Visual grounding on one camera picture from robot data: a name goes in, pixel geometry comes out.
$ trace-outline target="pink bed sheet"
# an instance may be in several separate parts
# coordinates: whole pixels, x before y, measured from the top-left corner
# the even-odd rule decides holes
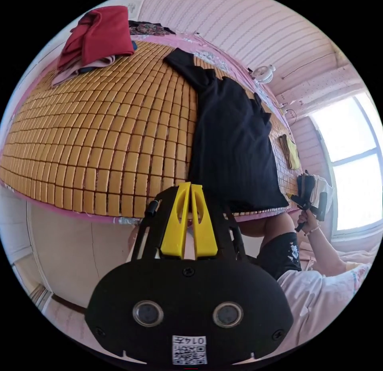
[[[276,103],[278,103],[275,96],[273,95],[271,90],[267,87],[267,85],[254,83],[254,81],[250,77],[248,70],[243,65],[241,65],[240,62],[238,62],[235,58],[229,56],[227,53],[219,50],[217,47],[210,44],[201,36],[197,34],[182,34],[181,33],[177,35],[166,35],[166,36],[132,36],[132,40],[133,41],[142,40],[146,42],[153,42],[157,44],[172,46],[174,48],[180,48],[182,50],[185,50],[186,52],[194,54],[196,57],[201,58],[202,60],[227,72],[230,76],[235,78],[238,82],[243,84],[249,90],[256,92],[259,95],[259,97],[262,99],[262,101],[264,101],[266,105],[270,108],[270,110],[272,110],[275,113],[275,115],[279,118],[282,124],[285,125],[288,130],[290,130],[284,115],[280,112],[278,107],[275,105]],[[24,103],[28,95],[37,86],[37,84],[45,76],[45,74],[51,71],[56,66],[57,60],[58,59],[54,60],[47,67],[45,67],[44,70],[34,79],[32,84],[26,89],[25,93],[22,95],[22,97],[20,98],[19,102],[17,103],[17,105],[15,106],[12,112],[12,116],[7,125],[7,132],[9,131],[12,125],[15,115],[17,114],[18,110],[20,109],[20,107],[22,106],[22,104]],[[5,139],[4,141],[1,141],[0,157],[4,147],[4,143],[5,143]],[[45,207],[47,209],[50,209],[52,212],[56,212],[61,215],[91,220],[92,222],[100,222],[100,223],[138,225],[141,221],[139,218],[98,216],[98,215],[90,215],[87,213],[74,212],[70,210],[63,210],[53,205],[33,200],[19,193],[18,191],[15,191],[14,189],[10,188],[1,180],[0,180],[0,185],[8,188],[20,198],[26,199],[29,202],[32,202],[40,207]],[[296,208],[288,208],[286,211],[294,212],[296,211]],[[236,220],[240,222],[245,220],[261,219],[261,218],[277,215],[282,212],[283,211],[272,211],[272,212],[264,212],[264,213],[255,214],[255,215],[238,216],[236,217]]]

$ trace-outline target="person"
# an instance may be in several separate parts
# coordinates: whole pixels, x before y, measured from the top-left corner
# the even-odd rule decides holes
[[[243,235],[263,237],[258,256],[248,258],[277,280],[294,317],[278,349],[262,359],[289,351],[321,333],[347,306],[371,268],[371,264],[344,262],[310,210],[301,212],[301,222],[321,272],[302,271],[298,237],[289,214],[238,222]]]

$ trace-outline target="bed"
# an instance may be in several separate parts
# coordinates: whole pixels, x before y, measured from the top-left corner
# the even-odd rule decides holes
[[[51,88],[54,63],[27,90],[8,126],[0,184],[52,211],[94,222],[138,224],[160,191],[184,182],[197,117],[195,91],[163,58],[178,47],[195,64],[257,92],[272,113],[281,192],[295,193],[278,137],[290,134],[273,94],[234,58],[197,34],[132,36],[138,49],[113,65]],[[248,220],[296,210],[237,214]]]

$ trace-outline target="yellow bracket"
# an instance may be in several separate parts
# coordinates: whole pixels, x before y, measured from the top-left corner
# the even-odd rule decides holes
[[[161,252],[164,255],[184,257],[186,230],[188,228],[190,182],[181,183],[178,187],[173,208],[169,216]]]
[[[191,185],[195,258],[216,256],[217,243],[201,185]]]

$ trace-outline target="bracelet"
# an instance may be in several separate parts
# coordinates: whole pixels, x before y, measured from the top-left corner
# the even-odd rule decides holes
[[[308,236],[308,235],[310,235],[313,231],[315,231],[315,230],[318,230],[320,228],[320,226],[318,225],[318,226],[316,226],[316,228],[314,228],[314,229],[312,229],[312,230],[310,230],[309,232],[307,232],[307,233],[305,233],[305,235],[304,236]]]

